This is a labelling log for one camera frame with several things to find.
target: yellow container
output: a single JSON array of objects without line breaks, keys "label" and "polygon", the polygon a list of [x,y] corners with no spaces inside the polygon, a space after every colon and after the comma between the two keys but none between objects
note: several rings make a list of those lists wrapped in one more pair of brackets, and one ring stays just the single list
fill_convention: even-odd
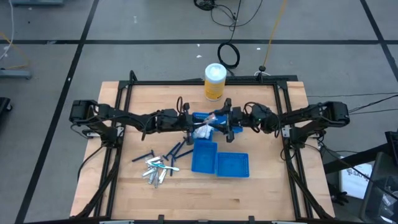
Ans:
[{"label": "yellow container", "polygon": [[216,101],[223,96],[226,69],[218,63],[212,63],[205,69],[205,96],[208,100]]}]

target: white lid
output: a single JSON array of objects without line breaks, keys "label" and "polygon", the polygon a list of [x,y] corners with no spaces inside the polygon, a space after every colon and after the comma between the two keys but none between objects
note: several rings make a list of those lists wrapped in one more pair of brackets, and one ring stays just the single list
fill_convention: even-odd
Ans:
[{"label": "white lid", "polygon": [[226,69],[218,63],[209,64],[205,69],[206,78],[217,82],[222,81],[226,77]]}]

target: concrete floor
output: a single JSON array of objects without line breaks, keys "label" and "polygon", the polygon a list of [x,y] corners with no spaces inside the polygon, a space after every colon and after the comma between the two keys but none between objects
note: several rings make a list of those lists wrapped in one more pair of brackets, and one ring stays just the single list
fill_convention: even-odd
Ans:
[{"label": "concrete floor", "polygon": [[[16,40],[79,40],[93,0],[66,0],[63,7],[17,7]],[[367,0],[386,40],[398,39],[395,0]],[[264,0],[251,23],[236,29],[235,39],[268,39],[282,1]],[[218,0],[236,11],[237,0]],[[239,20],[248,20],[259,0],[242,0]],[[228,23],[222,12],[215,19]],[[11,36],[10,8],[0,1],[0,32]],[[218,40],[231,32],[197,9],[191,1],[99,1],[88,40]],[[288,1],[275,34],[278,40],[377,40],[359,0]],[[9,97],[14,110],[0,129],[0,223],[15,221],[36,160],[47,134],[76,44],[19,44],[31,59],[31,80],[0,80],[0,96]],[[237,75],[252,75],[264,60],[267,45],[237,44],[241,62]],[[75,99],[97,99],[103,81],[125,80],[133,69],[139,80],[182,80],[203,76],[218,62],[218,44],[90,44],[83,51],[70,86],[49,154],[26,222],[68,218],[76,187],[76,173],[86,141],[69,129],[68,114]],[[398,58],[398,45],[388,45]],[[234,61],[223,49],[226,62]],[[21,63],[16,51],[0,67]],[[397,92],[398,82],[380,44],[275,44],[267,71],[297,75],[304,81],[310,103],[338,100],[350,108],[386,95],[322,98],[315,96]],[[363,111],[397,108],[398,99]],[[353,115],[351,124],[328,129],[325,143],[334,150],[363,151],[385,143],[384,131],[398,127],[397,111]]]}]

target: blue container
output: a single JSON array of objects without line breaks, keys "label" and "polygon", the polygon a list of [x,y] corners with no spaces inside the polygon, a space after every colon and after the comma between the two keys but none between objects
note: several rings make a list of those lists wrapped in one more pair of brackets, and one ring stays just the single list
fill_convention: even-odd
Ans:
[{"label": "blue container", "polygon": [[[193,112],[192,115],[196,118],[199,119],[206,119],[209,116],[209,113],[201,113],[201,112]],[[226,115],[223,116],[216,116],[217,120],[214,121],[214,124],[221,124],[224,123],[226,121]],[[243,128],[242,127],[232,127],[232,130],[234,133],[241,133],[243,132]]]},{"label": "blue container", "polygon": [[193,143],[192,172],[214,174],[216,171],[217,143],[197,139]]},{"label": "blue container", "polygon": [[247,153],[217,153],[216,172],[218,177],[249,177],[249,156]]}]

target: wooden tabletop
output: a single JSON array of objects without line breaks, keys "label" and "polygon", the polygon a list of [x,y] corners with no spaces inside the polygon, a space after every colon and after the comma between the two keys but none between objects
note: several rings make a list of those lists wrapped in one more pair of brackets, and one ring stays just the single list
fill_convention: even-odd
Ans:
[{"label": "wooden tabletop", "polygon": [[[104,82],[98,101],[114,105],[118,82]],[[292,109],[306,107],[307,97],[302,82],[288,82]],[[283,92],[280,91],[285,109]],[[231,98],[233,106],[242,106],[255,101],[276,112],[275,96],[271,86],[225,86],[222,99],[210,102],[203,95],[203,86],[136,85],[132,88],[129,111],[136,114],[151,113],[159,109],[175,108],[179,96],[190,103],[190,112],[209,112],[220,109],[225,98]],[[281,137],[273,134],[255,133],[245,128],[235,135],[232,143],[215,133],[219,152],[246,152],[249,154],[250,177],[247,179],[217,178],[215,175],[191,171],[192,154],[180,158],[175,167],[180,168],[173,176],[155,189],[141,174],[147,170],[144,161],[131,159],[148,153],[151,149],[157,156],[166,154],[183,133],[147,135],[141,141],[135,128],[126,128],[121,157],[118,184],[113,206],[113,219],[156,220],[165,215],[166,220],[247,220],[254,215],[256,220],[294,220],[288,174],[285,162],[280,158]],[[314,139],[307,144],[316,146]],[[99,139],[90,139],[85,157],[100,146]],[[191,150],[184,146],[180,153]],[[97,191],[105,150],[90,160],[83,168],[77,185],[71,215],[79,213]],[[308,189],[318,203],[334,216],[322,160],[318,151],[311,147],[301,150],[307,177]],[[301,214],[305,217],[303,198],[297,187]],[[104,194],[101,214],[105,213],[108,191]]]}]

